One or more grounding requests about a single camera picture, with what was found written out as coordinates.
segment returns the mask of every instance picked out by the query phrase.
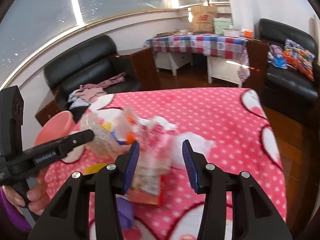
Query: black leather armchair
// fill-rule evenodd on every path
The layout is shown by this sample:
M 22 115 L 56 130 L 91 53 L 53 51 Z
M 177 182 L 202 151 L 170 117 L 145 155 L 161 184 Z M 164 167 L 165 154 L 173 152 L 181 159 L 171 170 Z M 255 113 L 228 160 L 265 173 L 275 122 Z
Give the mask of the black leather armchair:
M 125 82 L 105 88 L 108 94 L 140 90 L 129 58 L 116 55 L 116 45 L 107 35 L 99 35 L 63 52 L 44 66 L 44 76 L 50 89 L 56 95 L 60 109 L 68 110 L 68 96 L 80 85 L 98 84 L 121 72 Z M 87 107 L 71 110 L 77 122 Z
M 285 70 L 268 64 L 261 97 L 263 105 L 309 126 L 310 121 L 316 122 L 308 116 L 319 101 L 320 67 L 316 63 L 318 46 L 315 40 L 301 30 L 268 19 L 260 20 L 259 30 L 260 38 L 270 44 L 284 48 L 285 40 L 291 39 L 316 55 L 314 82 L 294 69 Z

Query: white wall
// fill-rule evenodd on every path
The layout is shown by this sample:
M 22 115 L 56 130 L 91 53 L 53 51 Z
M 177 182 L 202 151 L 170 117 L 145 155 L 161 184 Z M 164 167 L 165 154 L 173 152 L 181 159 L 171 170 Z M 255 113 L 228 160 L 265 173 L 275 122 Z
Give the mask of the white wall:
M 315 36 L 316 14 L 307 0 L 230 0 L 234 25 L 252 28 L 267 18 L 298 28 Z
M 66 39 L 37 57 L 9 84 L 9 86 L 19 86 L 25 102 L 22 126 L 23 148 L 33 146 L 33 141 L 41 129 L 34 116 L 49 91 L 42 69 L 46 62 L 74 45 L 101 33 L 110 35 L 118 50 L 141 48 L 147 39 L 154 37 L 157 33 L 190 27 L 187 15 L 188 11 L 185 9 L 185 12 L 148 13 L 107 22 Z

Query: pink plastic bowl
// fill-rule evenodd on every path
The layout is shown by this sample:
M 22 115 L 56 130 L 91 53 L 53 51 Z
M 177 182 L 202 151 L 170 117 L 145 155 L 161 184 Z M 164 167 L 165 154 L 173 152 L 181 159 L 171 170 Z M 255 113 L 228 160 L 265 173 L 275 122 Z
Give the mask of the pink plastic bowl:
M 56 114 L 42 127 L 35 139 L 34 146 L 69 135 L 75 125 L 70 111 Z

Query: curved window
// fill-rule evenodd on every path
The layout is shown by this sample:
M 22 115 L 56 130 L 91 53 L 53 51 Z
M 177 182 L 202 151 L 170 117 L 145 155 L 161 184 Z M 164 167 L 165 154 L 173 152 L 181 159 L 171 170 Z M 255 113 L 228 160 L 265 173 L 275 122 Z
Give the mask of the curved window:
M 0 23 L 0 83 L 41 47 L 93 21 L 206 0 L 15 0 Z

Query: colorful cushion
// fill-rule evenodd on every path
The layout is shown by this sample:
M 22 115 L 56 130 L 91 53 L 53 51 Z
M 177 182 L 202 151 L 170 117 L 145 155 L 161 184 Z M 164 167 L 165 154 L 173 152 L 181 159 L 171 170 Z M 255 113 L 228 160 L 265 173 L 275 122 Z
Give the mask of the colorful cushion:
M 312 62 L 315 55 L 309 50 L 304 49 L 296 42 L 287 39 L 285 41 L 283 57 L 286 59 L 288 65 L 298 69 L 305 74 L 308 79 L 314 81 Z

